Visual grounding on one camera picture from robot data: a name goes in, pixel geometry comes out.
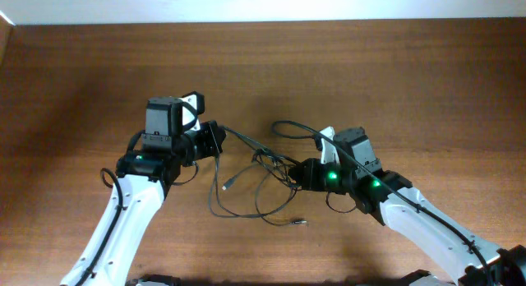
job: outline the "brown table surface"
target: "brown table surface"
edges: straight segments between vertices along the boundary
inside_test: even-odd
[[[17,26],[0,72],[0,284],[56,285],[99,221],[114,168],[143,128],[146,100],[193,90],[215,119],[296,159],[312,141],[270,133],[277,119],[363,126],[384,168],[505,248],[526,242],[526,20]],[[220,181],[249,164],[224,142]],[[418,269],[445,274],[409,240],[359,212],[301,192],[274,220],[207,210],[212,159],[174,187],[129,277],[252,282],[363,281]],[[188,178],[192,170],[183,170]],[[223,194],[253,212],[262,172]],[[262,206],[286,197],[265,186]],[[348,197],[333,198],[339,208]]]

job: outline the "green light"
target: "green light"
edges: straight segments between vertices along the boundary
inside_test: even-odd
[[[338,174],[336,174],[335,172],[329,173],[329,179],[336,179],[336,178],[338,178]]]

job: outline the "white backdrop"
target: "white backdrop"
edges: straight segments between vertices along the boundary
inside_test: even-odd
[[[526,0],[0,0],[15,24],[526,16]]]

